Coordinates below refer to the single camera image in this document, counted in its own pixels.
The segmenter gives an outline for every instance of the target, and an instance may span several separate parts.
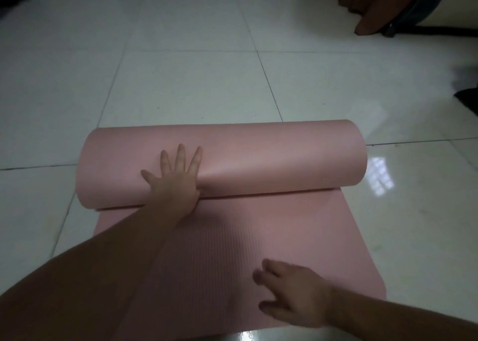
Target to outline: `finger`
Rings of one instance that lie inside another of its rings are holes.
[[[194,153],[193,159],[191,160],[191,163],[189,164],[189,168],[187,170],[188,174],[197,176],[197,173],[199,171],[199,165],[201,164],[201,159],[203,157],[203,148],[199,146],[196,149],[196,152]]]
[[[259,303],[259,309],[268,316],[278,321],[294,323],[294,313],[285,308],[279,301],[262,301]]]
[[[286,262],[273,261],[271,259],[264,259],[262,261],[263,270],[270,272],[278,277],[284,276],[290,269],[291,265]]]
[[[252,278],[257,285],[265,286],[276,296],[279,296],[281,294],[282,292],[281,280],[280,278],[274,276],[273,274],[256,269],[252,273]]]
[[[150,185],[157,178],[151,172],[146,171],[146,170],[141,170],[141,176],[143,176],[143,179],[145,179],[146,182]]]
[[[163,176],[171,172],[171,165],[169,164],[168,152],[166,152],[165,150],[161,151],[160,167],[161,167],[161,174]]]
[[[186,148],[182,143],[178,146],[178,153],[176,154],[175,172],[184,172],[186,167]]]

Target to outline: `white tile floor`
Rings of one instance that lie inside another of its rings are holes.
[[[344,192],[389,298],[478,321],[478,118],[452,97],[478,40],[358,20],[336,0],[29,0],[0,19],[0,292],[91,236],[72,197],[98,125],[349,118],[370,162]]]

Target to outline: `hand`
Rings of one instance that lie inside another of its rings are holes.
[[[333,288],[309,268],[264,259],[262,270],[253,273],[257,285],[276,297],[260,302],[259,308],[276,320],[295,326],[321,327],[331,313]]]
[[[184,145],[180,144],[176,154],[175,170],[172,171],[168,152],[161,151],[162,177],[156,177],[146,170],[141,170],[141,176],[151,186],[151,195],[147,205],[171,206],[175,214],[180,217],[193,211],[199,199],[196,180],[202,155],[203,149],[198,147],[186,171],[186,149]]]

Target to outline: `forearm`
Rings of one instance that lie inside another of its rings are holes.
[[[365,341],[476,340],[478,325],[465,320],[335,290],[331,326]]]
[[[108,338],[180,217],[146,205],[51,259],[0,296],[0,339]]]

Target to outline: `pink yoga mat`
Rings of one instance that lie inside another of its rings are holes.
[[[342,287],[385,298],[338,188],[365,173],[365,144],[353,123],[97,129],[80,157],[80,201],[95,208],[144,203],[149,189],[139,171],[159,174],[159,152],[168,150],[174,161],[179,142],[189,157],[197,145],[204,147],[199,184],[203,194],[217,198],[201,199],[172,232],[115,340],[170,341],[280,326],[257,308],[272,298],[251,277],[265,257],[308,266]],[[133,211],[102,211],[95,233]]]

